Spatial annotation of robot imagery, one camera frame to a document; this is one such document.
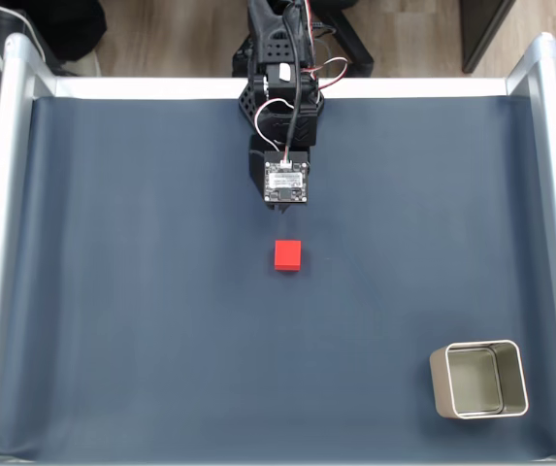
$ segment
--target black cable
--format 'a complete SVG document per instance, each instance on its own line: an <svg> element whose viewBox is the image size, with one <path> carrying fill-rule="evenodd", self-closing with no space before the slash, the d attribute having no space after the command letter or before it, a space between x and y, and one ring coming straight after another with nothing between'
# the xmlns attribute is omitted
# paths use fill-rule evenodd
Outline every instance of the black cable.
<svg viewBox="0 0 556 466"><path fill-rule="evenodd" d="M290 10L294 8L294 2L290 3L284 13L281 16L281 20L284 23L286 32L288 33L288 39L290 40L290 47L293 49L293 58L295 60L295 102L293 102L293 116L288 124L288 132L286 133L286 149L290 149L290 145L293 142L293 137L295 136L295 128L297 126L297 116L299 114L299 108L301 107L301 64L299 63L299 48L297 47L297 42L295 40L295 34L293 33L286 15Z"/></svg>

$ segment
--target metal container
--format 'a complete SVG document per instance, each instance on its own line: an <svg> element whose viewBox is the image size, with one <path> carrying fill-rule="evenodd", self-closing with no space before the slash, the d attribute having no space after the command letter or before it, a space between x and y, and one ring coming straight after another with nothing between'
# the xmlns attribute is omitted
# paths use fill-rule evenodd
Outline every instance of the metal container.
<svg viewBox="0 0 556 466"><path fill-rule="evenodd" d="M514 342L453 343L430 360L440 416L479 419L528 411L521 354Z"/></svg>

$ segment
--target tray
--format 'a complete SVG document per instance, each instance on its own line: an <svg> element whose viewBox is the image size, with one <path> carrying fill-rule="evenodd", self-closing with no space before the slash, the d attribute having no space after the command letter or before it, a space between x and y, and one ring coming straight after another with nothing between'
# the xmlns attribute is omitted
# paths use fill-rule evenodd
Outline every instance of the tray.
<svg viewBox="0 0 556 466"><path fill-rule="evenodd" d="M95 100L44 79L22 163L0 165L24 175L1 264L0 458L556 457L553 123L513 76L512 95L448 98L441 80L328 100L310 204L282 216L247 177L235 100ZM284 238L303 241L298 274L272 270ZM439 417L430 353L504 338L530 412Z"/></svg>

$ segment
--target cable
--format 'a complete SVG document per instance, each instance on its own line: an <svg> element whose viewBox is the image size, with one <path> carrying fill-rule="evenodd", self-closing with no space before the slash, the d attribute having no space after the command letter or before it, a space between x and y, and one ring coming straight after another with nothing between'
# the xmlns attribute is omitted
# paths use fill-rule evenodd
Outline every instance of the cable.
<svg viewBox="0 0 556 466"><path fill-rule="evenodd" d="M333 80L331 80L327 84L323 84L323 85L320 85L318 87L318 94L316 95L316 103L318 103L320 101L320 91L322 89L326 89L330 85L334 85L339 80L344 78L344 75L346 75L346 70L348 69L348 60L346 58L344 58L343 56L335 56L334 58L330 58L329 60L327 60L325 63L323 63L320 66L314 66L313 68L304 68L304 70L303 70L304 72L307 72L307 73L314 73L315 71L321 70L325 65L327 65L327 64L329 64L333 61L343 61L344 62L344 68L341 71L341 73L339 75L337 75Z"/></svg>
<svg viewBox="0 0 556 466"><path fill-rule="evenodd" d="M325 41L323 41L322 39L315 38L314 40L315 40L317 43L319 43L321 46L323 46L323 48L325 48L325 51L327 52L327 60L328 60L328 61L331 60L331 59L334 57L334 55L332 54L332 50L331 50L331 48L329 47L329 44L327 44L327 43L326 43Z"/></svg>
<svg viewBox="0 0 556 466"><path fill-rule="evenodd" d="M310 6L310 0L304 0L306 4L306 22L308 24L308 34L310 35L310 44L312 47L312 63L316 62L316 51L314 50L314 35L312 33L312 8Z"/></svg>
<svg viewBox="0 0 556 466"><path fill-rule="evenodd" d="M265 110L265 108L270 105L273 104L275 102L281 102L282 104L286 105L286 107L293 109L293 111L295 110L295 108L290 105L288 102L286 102L284 99L280 99L280 98L275 98L275 99L269 99L267 102L265 102L264 104L262 104L260 107L258 107L258 110L256 110L256 115L254 115L254 127L256 128L256 132L258 133L258 136L260 136L262 139L264 139L265 141L267 141L269 144L271 144L274 149L276 150L276 152L280 152L280 150L278 149L278 146L276 145L276 143L274 143L273 141L271 141L269 138L267 138L264 134L262 134L262 131L260 131L260 127L258 126L258 117L260 116L260 113ZM287 150L284 151L284 158L288 155Z"/></svg>
<svg viewBox="0 0 556 466"><path fill-rule="evenodd" d="M293 49L293 59L295 61L295 102L293 105L293 116L288 124L288 132L286 133L286 148L284 149L284 161L288 161L288 150L293 143L293 137L295 136L295 128L297 126L297 115L299 114L299 108L301 107L301 63L299 62L299 48L297 47L297 41L295 40L295 34L293 33L290 24L286 20L286 14L293 8L293 3L290 3L284 10L281 20L284 23L286 32L288 33L288 39L290 39L290 47Z"/></svg>
<svg viewBox="0 0 556 466"><path fill-rule="evenodd" d="M324 84L324 85L320 85L320 86L318 87L318 90L326 89L326 88L329 87L330 85L334 85L334 84L337 83L339 80L341 80L342 78L344 78L344 75L346 75L346 70L348 69L348 61L346 60L346 58L343 58L343 57L341 57L341 56L337 56L336 58L332 58L331 61L339 60L339 59L344 60L344 68L343 68L343 70L341 71L341 73L340 73L333 81L330 81L329 83Z"/></svg>
<svg viewBox="0 0 556 466"><path fill-rule="evenodd" d="M4 13L7 13L8 15L12 15L13 17L17 17L25 23L25 25L27 26L27 29L29 29L29 32L32 35L32 38L34 39L34 43L36 44L36 48L38 49L38 52L40 53L41 58L43 58L43 61L45 63L47 63L47 59L45 58L45 51L41 47L40 42L38 42L38 39L36 38L36 33L34 32L34 29L32 28L32 25L29 23L27 18L20 15L17 12L14 12L14 11L9 10L7 8L4 8L4 7L0 7L0 12L4 12Z"/></svg>

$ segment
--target red block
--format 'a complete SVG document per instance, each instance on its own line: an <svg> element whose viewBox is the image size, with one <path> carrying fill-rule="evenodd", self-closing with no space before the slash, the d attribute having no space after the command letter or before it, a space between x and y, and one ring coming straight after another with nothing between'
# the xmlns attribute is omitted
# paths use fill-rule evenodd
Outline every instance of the red block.
<svg viewBox="0 0 556 466"><path fill-rule="evenodd" d="M276 270L297 272L301 269L301 241L276 241Z"/></svg>

